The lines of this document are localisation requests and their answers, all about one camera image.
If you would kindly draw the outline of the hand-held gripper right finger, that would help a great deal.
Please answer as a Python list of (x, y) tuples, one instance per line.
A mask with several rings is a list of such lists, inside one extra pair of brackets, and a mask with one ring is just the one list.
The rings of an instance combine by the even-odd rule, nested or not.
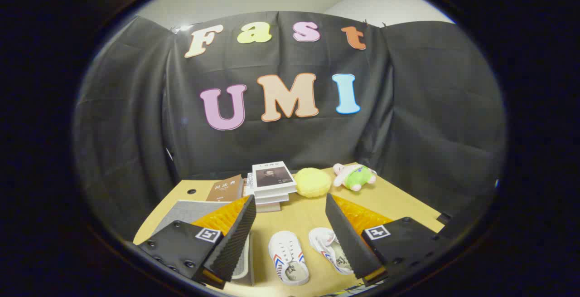
[(325, 213), (355, 276), (367, 287), (420, 269), (449, 244), (412, 217), (391, 220), (330, 193)]

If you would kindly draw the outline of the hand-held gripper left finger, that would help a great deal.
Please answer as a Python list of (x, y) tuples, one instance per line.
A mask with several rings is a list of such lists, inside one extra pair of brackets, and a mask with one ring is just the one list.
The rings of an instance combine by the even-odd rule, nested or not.
[(174, 220), (138, 247), (173, 272), (222, 289), (232, 279), (256, 218), (245, 196), (196, 221)]

